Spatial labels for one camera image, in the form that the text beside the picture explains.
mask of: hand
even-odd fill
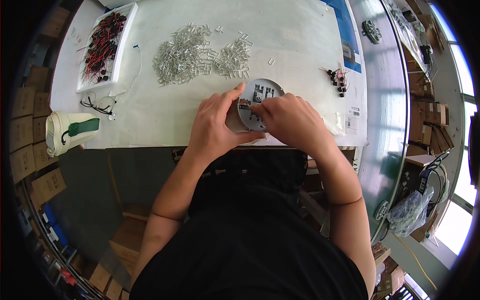
[[[323,149],[336,147],[320,114],[302,97],[286,93],[281,97],[266,98],[261,105],[252,105],[251,109],[264,119],[270,134],[316,160],[323,156]]]
[[[233,90],[222,95],[215,93],[200,103],[185,153],[199,158],[205,167],[236,146],[265,137],[257,131],[233,133],[225,125],[228,108],[244,88],[242,82]]]

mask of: gray floor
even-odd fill
[[[113,174],[123,206],[152,205],[175,167],[168,148],[109,149]],[[67,189],[49,201],[69,244],[97,261],[124,289],[130,275],[110,247],[109,239],[123,216],[112,185],[107,150],[74,148],[60,156]]]

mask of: person's left hand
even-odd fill
[[[242,82],[233,90],[222,95],[215,93],[200,103],[185,154],[197,157],[206,167],[236,146],[265,137],[265,133],[258,131],[234,133],[225,125],[232,101],[243,93],[244,88]]]

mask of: white table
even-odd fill
[[[302,96],[323,116],[325,123],[336,131],[349,117],[356,126],[345,129],[346,135],[336,136],[339,145],[364,146],[366,139],[366,77],[349,70],[349,90],[340,98],[336,87],[318,68],[336,69],[343,63],[335,13],[331,7],[316,0],[288,3],[274,0],[143,0],[128,35],[121,62],[119,81],[93,90],[97,97],[116,96],[114,120],[79,104],[81,94],[75,93],[78,62],[77,49],[84,47],[94,19],[104,13],[91,0],[85,0],[67,32],[54,72],[50,106],[52,110],[88,111],[101,119],[95,138],[85,148],[186,146],[193,118],[199,103],[214,92],[223,92],[241,80],[225,80],[212,72],[200,75],[188,84],[158,87],[152,67],[153,56],[163,41],[171,40],[171,32],[187,23],[208,24],[214,29],[223,26],[223,34],[215,31],[207,40],[219,51],[243,33],[254,43],[251,47],[250,80],[274,80],[286,92]],[[359,63],[364,66],[360,37]],[[275,64],[270,66],[270,58]],[[353,107],[360,116],[353,116]],[[255,146],[283,145],[274,137],[260,140]]]

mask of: person's right hand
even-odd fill
[[[314,159],[321,159],[322,150],[336,147],[320,114],[302,97],[286,93],[281,97],[266,98],[261,105],[252,105],[251,109],[264,119],[270,134]]]

